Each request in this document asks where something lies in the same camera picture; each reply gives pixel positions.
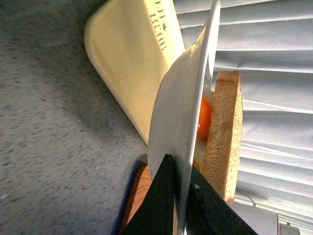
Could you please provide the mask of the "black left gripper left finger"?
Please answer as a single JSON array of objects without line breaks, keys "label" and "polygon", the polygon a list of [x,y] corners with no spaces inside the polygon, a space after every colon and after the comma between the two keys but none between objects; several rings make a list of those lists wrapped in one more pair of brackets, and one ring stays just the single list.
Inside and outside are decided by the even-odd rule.
[{"label": "black left gripper left finger", "polygon": [[173,233],[175,170],[171,155],[166,154],[147,194],[123,235],[171,235]]}]

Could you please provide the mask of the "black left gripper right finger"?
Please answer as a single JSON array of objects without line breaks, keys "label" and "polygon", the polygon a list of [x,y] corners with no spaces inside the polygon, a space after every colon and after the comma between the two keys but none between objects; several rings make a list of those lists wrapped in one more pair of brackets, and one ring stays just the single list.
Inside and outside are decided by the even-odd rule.
[{"label": "black left gripper right finger", "polygon": [[192,166],[186,210],[188,235],[255,235],[256,232]]}]

